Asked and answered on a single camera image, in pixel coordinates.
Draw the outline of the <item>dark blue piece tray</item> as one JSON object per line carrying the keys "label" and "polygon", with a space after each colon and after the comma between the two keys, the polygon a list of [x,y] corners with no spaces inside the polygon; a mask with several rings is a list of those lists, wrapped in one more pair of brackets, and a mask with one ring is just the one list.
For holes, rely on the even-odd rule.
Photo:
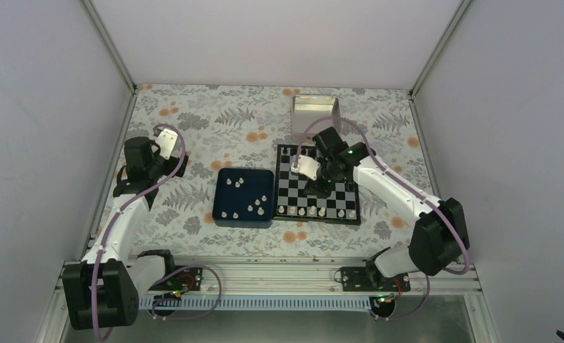
{"label": "dark blue piece tray", "polygon": [[267,229],[274,215],[274,173],[226,167],[218,171],[212,218],[219,227]]}

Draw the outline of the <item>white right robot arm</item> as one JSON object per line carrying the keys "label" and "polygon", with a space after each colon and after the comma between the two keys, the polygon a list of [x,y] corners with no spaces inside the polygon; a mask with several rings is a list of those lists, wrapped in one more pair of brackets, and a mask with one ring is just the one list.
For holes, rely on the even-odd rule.
{"label": "white right robot arm", "polygon": [[307,177],[308,193],[328,197],[335,183],[351,181],[398,210],[412,225],[408,243],[385,248],[366,261],[365,279],[371,289],[382,291],[392,284],[393,277],[404,273],[466,273],[466,268],[449,268],[459,257],[470,263],[465,215],[458,200],[441,200],[418,189],[386,165],[366,139],[349,145],[331,126],[312,141],[320,158],[299,151],[291,163],[292,172]]}

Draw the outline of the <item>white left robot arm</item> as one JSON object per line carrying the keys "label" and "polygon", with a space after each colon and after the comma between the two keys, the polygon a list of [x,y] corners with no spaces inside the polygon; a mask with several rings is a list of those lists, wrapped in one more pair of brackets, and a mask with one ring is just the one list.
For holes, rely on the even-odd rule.
{"label": "white left robot arm", "polygon": [[113,208],[106,227],[78,264],[61,276],[71,326],[91,329],[129,326],[139,311],[140,297],[153,285],[168,289],[177,269],[166,249],[142,252],[138,265],[128,267],[134,236],[153,207],[158,181],[182,177],[187,156],[172,156],[179,136],[170,129],[156,139],[138,136],[124,143],[125,167],[117,174]]}

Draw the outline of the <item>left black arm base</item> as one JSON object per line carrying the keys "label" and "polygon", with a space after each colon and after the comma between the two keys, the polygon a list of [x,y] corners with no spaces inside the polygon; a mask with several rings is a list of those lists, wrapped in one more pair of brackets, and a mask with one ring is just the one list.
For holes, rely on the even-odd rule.
{"label": "left black arm base", "polygon": [[139,308],[161,317],[173,315],[186,293],[200,290],[202,274],[203,268],[194,267],[154,285],[141,298]]}

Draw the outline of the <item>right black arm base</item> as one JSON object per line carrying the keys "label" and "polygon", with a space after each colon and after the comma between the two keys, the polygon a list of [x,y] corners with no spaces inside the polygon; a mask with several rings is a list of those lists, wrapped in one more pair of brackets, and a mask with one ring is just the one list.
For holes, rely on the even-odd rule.
{"label": "right black arm base", "polygon": [[395,311],[396,301],[411,290],[408,274],[384,278],[368,267],[342,267],[332,275],[344,292],[375,292],[368,297],[369,310],[374,317],[389,317]]}

